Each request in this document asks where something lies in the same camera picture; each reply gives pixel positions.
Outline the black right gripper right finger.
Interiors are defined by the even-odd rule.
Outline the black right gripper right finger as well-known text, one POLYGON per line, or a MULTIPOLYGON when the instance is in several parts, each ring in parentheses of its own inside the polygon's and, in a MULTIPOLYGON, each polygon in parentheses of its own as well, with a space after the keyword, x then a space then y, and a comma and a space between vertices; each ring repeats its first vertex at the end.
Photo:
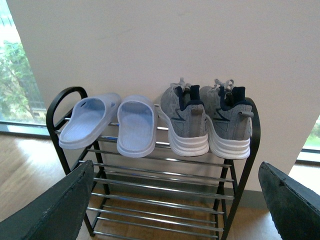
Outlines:
POLYGON ((320 196, 268 162, 258 180, 274 225, 283 240, 320 238, 320 196))

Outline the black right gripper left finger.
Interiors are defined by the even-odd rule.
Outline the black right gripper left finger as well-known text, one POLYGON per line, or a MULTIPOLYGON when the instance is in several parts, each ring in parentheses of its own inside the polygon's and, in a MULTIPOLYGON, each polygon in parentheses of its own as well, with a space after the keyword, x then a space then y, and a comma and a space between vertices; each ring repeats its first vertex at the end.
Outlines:
POLYGON ((0 223, 2 240, 75 240, 91 198, 93 162, 87 160, 0 223))

